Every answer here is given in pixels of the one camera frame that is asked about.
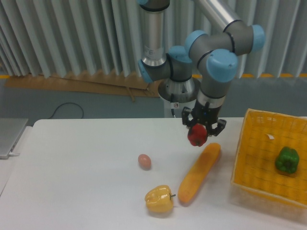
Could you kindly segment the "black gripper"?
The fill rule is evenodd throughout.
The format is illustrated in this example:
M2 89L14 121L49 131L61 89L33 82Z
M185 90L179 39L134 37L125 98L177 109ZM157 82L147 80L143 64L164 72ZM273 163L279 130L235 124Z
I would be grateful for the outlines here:
M184 107L181 112L182 124L188 129L195 125L195 121L205 125L208 136L218 136L226 126L226 120L218 119L221 107L211 108L210 103L206 102L202 105L198 100L195 102L193 109Z

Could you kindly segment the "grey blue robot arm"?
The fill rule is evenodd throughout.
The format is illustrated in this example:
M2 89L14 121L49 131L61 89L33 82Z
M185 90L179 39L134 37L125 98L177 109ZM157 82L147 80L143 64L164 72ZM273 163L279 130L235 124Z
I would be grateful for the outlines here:
M246 25L221 0L198 0L197 7L222 32L208 35L202 30L193 31L183 46L173 46L165 52L164 22L170 2L140 0L138 5L145 14L143 56L138 61L142 78L148 83L163 80L170 102L179 102L172 85L189 84L187 95L195 105L183 108L182 123L189 128L200 124L208 136L219 135L226 121L218 114L236 75L238 57L263 48L263 28Z

